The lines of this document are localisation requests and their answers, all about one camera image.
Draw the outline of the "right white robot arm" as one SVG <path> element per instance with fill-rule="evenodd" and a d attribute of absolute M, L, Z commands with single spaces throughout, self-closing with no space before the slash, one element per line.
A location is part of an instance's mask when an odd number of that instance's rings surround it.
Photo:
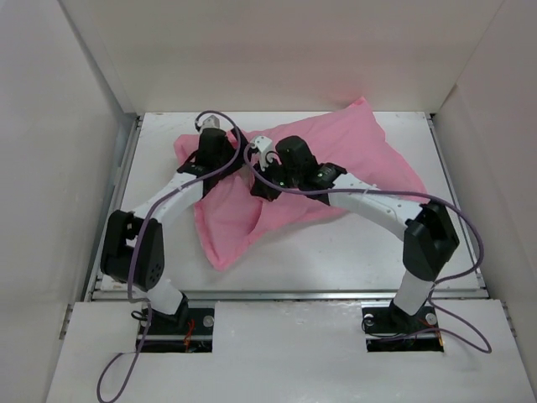
<path fill-rule="evenodd" d="M 460 243 L 443 201 L 412 191 L 382 191 L 339 165 L 321 164 L 298 136 L 277 144 L 258 136 L 246 146 L 244 161 L 255 178 L 253 195 L 269 201 L 282 193 L 305 196 L 364 217 L 398 238 L 405 272 L 377 320 L 397 332 L 418 322 L 433 284 Z"/>

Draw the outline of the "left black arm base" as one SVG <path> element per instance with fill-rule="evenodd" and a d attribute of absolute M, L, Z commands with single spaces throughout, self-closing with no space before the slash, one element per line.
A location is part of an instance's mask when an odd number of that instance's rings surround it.
<path fill-rule="evenodd" d="M 185 336 L 189 330 L 195 337 L 211 336 L 214 328 L 215 309 L 213 307 L 188 307 L 180 314 L 179 321 L 175 317 L 165 317 L 153 311 L 149 336 Z"/>

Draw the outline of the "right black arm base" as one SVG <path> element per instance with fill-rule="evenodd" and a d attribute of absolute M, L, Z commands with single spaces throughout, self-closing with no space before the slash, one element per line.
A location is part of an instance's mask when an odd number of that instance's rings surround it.
<path fill-rule="evenodd" d="M 373 336 L 394 337 L 428 328 L 438 328 L 435 309 L 422 306 L 413 316 L 396 306 L 365 306 L 362 308 L 362 330 Z"/>

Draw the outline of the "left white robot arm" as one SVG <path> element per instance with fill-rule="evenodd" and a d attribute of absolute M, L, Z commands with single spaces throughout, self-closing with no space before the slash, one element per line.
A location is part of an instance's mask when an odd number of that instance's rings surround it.
<path fill-rule="evenodd" d="M 125 284 L 129 298 L 133 298 L 134 289 L 144 292 L 148 311 L 166 331 L 176 333 L 186 327 L 188 299 L 164 277 L 164 230 L 242 167 L 246 145 L 237 127 L 230 134 L 219 128 L 203 128 L 198 148 L 162 190 L 132 211 L 116 210 L 108 218 L 101 272 Z"/>

